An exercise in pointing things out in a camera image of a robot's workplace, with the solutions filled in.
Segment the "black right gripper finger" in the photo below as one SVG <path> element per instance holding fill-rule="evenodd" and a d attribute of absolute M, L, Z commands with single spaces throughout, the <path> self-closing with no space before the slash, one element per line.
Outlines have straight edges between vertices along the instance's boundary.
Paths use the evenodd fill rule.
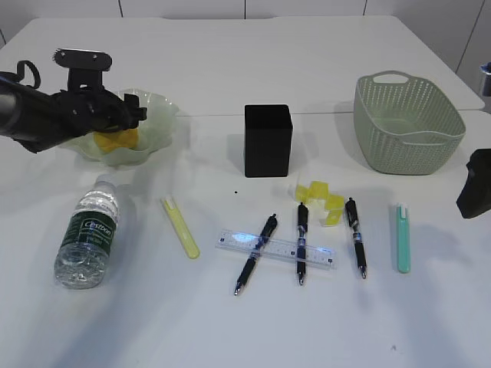
<path fill-rule="evenodd" d="M 475 150 L 466 168 L 466 182 L 456 205 L 464 219 L 473 219 L 490 210 L 490 149 Z"/>

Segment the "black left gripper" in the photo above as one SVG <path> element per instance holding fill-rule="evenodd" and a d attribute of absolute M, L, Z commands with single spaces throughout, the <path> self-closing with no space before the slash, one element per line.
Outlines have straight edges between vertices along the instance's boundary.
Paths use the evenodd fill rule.
<path fill-rule="evenodd" d="M 87 133 L 117 133 L 138 128 L 147 118 L 147 108 L 139 97 L 124 94 L 119 98 L 108 90 L 61 90 L 53 94 L 58 122 L 73 137 Z"/>

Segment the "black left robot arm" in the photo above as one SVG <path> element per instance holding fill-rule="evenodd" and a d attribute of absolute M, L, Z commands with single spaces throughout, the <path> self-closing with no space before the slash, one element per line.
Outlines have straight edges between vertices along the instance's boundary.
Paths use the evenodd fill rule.
<path fill-rule="evenodd" d="M 52 95 L 1 76 L 1 135 L 39 153 L 89 133 L 134 129 L 147 118 L 139 97 L 82 87 Z"/>

